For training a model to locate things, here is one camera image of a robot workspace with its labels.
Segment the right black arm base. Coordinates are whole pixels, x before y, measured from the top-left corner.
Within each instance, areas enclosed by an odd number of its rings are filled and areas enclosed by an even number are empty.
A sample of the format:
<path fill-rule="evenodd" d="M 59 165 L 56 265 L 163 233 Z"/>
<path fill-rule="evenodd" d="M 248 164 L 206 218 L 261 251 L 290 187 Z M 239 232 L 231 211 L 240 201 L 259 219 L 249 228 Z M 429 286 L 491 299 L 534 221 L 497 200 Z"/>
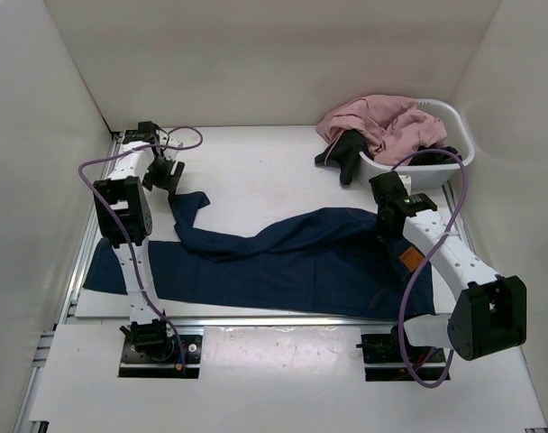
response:
<path fill-rule="evenodd" d="M 441 348 L 412 346 L 405 339 L 406 354 L 417 376 L 423 382 L 435 382 L 443 373 L 446 356 Z M 404 364 L 397 327 L 388 334 L 362 334 L 356 345 L 362 352 L 366 382 L 413 382 Z"/>

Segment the left aluminium frame rail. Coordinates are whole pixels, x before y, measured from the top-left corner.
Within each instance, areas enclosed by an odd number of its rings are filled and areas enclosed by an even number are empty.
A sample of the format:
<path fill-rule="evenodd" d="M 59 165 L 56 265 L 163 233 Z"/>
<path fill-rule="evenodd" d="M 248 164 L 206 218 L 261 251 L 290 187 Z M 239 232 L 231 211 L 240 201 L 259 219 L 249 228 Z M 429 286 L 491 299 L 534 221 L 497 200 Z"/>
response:
<path fill-rule="evenodd" d="M 5 356 L 5 378 L 18 384 L 8 432 L 25 422 L 25 407 L 41 373 L 36 355 L 42 335 L 66 323 L 89 268 L 97 222 L 78 167 L 110 155 L 114 147 L 111 132 L 53 138 L 29 153 L 19 178 L 11 212 L 14 239 L 6 244 L 16 298 L 7 310 L 13 352 Z"/>

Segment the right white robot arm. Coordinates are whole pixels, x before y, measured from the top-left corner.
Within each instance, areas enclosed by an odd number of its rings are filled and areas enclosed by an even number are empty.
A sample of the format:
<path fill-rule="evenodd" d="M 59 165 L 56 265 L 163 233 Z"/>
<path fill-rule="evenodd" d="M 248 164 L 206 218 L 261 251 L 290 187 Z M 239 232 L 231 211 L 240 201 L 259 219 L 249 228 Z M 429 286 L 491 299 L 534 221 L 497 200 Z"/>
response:
<path fill-rule="evenodd" d="M 443 278 L 455 299 L 450 314 L 406 317 L 390 338 L 395 357 L 409 361 L 423 347 L 451 349 L 466 361 L 521 346 L 527 337 L 527 290 L 517 276 L 504 277 L 485 264 L 444 221 L 424 193 L 407 193 L 390 171 L 370 179 L 378 205 L 377 228 L 386 240 L 406 240 Z"/>

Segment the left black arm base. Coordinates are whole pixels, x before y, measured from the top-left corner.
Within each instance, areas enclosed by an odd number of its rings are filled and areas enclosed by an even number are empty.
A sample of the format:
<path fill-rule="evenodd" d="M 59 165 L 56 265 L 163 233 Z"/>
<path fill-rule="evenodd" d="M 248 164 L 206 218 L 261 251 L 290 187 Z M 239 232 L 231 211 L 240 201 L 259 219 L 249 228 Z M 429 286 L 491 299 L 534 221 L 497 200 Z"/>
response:
<path fill-rule="evenodd" d="M 186 329 L 177 337 L 172 330 L 161 334 L 161 324 L 138 333 L 120 327 L 124 335 L 118 376 L 140 379 L 197 379 L 200 373 L 204 334 L 201 328 Z"/>

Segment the white plastic laundry basket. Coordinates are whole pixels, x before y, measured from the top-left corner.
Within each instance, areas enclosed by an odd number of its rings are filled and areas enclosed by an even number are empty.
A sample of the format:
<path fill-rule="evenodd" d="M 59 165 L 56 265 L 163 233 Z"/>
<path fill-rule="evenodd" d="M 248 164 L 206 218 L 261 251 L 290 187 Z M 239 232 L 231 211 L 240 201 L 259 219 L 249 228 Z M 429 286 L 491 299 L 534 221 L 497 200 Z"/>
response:
<path fill-rule="evenodd" d="M 463 165 L 468 167 L 474 160 L 475 149 L 459 112 L 451 105 L 436 99 L 418 98 L 416 102 L 420 110 L 443 122 L 447 132 L 446 144 L 458 151 L 462 157 Z M 360 155 L 360 161 L 354 179 L 367 189 L 370 187 L 371 178 L 391 170 L 390 166 L 376 163 L 363 152 Z M 412 190 L 440 188 L 458 170 L 460 167 L 456 163 L 426 166 L 407 165 L 396 168 L 400 176 L 410 178 Z"/>

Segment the navy blue denim trousers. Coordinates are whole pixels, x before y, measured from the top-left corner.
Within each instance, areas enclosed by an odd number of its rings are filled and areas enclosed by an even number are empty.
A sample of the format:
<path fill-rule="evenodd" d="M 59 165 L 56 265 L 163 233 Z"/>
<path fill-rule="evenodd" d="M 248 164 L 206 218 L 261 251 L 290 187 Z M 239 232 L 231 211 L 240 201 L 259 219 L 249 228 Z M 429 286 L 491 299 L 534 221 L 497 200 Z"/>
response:
<path fill-rule="evenodd" d="M 202 192 L 169 200 L 178 240 L 149 244 L 163 299 L 376 320 L 434 312 L 431 268 L 408 241 L 380 240 L 369 211 L 324 207 L 241 237 L 195 227 L 209 203 Z"/>

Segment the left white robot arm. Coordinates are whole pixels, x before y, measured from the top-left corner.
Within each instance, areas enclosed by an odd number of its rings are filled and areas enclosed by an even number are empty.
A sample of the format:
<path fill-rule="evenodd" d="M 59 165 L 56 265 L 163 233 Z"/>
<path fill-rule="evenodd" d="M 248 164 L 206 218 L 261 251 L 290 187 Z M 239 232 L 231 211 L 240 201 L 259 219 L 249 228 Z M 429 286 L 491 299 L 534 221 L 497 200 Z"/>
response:
<path fill-rule="evenodd" d="M 154 287 L 148 246 L 153 219 L 145 195 L 153 189 L 176 194 L 185 164 L 163 150 L 168 143 L 169 134 L 155 123 L 139 122 L 123 133 L 121 156 L 110 174 L 92 184 L 99 229 L 122 268 L 130 301 L 130 325 L 122 332 L 137 353 L 154 362 L 178 350 Z"/>

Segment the white front panel board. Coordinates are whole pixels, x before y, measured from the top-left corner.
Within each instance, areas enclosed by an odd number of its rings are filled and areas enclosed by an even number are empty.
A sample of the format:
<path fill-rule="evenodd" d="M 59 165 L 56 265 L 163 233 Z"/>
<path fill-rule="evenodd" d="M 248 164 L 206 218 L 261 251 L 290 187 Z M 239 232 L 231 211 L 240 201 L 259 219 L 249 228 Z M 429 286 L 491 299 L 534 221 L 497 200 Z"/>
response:
<path fill-rule="evenodd" d="M 456 360 L 451 378 L 368 382 L 356 327 L 204 332 L 196 379 L 118 374 L 115 327 L 63 325 L 31 419 L 52 432 L 523 432 L 546 422 L 524 358 Z"/>

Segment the black garment with pink stripe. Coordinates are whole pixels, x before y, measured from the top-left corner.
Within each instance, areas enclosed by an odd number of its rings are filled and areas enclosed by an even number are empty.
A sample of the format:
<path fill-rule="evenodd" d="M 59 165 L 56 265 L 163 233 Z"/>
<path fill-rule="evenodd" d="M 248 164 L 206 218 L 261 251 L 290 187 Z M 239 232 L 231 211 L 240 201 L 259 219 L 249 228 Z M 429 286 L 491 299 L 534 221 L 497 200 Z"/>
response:
<path fill-rule="evenodd" d="M 323 152 L 314 158 L 316 166 L 332 162 L 340 169 L 339 181 L 343 187 L 349 187 L 360 163 L 360 152 L 367 150 L 367 144 L 361 133 L 356 130 L 344 131 L 340 138 L 329 144 Z"/>

